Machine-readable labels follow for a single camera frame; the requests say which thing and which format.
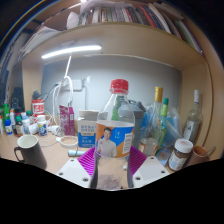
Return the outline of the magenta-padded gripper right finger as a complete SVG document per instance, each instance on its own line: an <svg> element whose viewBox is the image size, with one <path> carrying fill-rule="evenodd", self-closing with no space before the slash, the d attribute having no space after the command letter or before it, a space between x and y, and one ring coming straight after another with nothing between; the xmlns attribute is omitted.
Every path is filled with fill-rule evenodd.
<svg viewBox="0 0 224 224"><path fill-rule="evenodd" d="M146 156L131 147L128 161L129 188L140 188L168 175L167 169L155 156Z"/></svg>

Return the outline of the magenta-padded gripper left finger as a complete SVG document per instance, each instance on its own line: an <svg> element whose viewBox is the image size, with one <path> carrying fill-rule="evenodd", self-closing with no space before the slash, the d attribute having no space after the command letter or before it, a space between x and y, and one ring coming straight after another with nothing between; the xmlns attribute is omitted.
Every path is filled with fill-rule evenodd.
<svg viewBox="0 0 224 224"><path fill-rule="evenodd" d="M94 148L84 151L69 150L69 160L57 176L83 188L89 188L94 173Z"/></svg>

